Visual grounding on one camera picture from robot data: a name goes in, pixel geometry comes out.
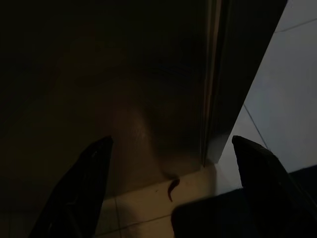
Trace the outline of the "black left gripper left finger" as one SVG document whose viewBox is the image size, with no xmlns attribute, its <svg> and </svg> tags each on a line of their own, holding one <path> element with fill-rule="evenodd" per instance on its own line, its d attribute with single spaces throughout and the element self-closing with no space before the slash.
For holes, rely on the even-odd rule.
<svg viewBox="0 0 317 238">
<path fill-rule="evenodd" d="M 113 139 L 90 144 L 52 190 L 31 238 L 93 238 L 106 193 Z"/>
</svg>

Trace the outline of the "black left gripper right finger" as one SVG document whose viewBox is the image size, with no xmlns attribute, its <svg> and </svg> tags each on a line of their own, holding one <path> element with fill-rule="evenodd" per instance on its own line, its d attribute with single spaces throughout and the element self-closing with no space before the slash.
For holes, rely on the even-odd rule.
<svg viewBox="0 0 317 238">
<path fill-rule="evenodd" d="M 262 238 L 315 238 L 317 204 L 269 150 L 233 136 L 241 184 Z"/>
</svg>

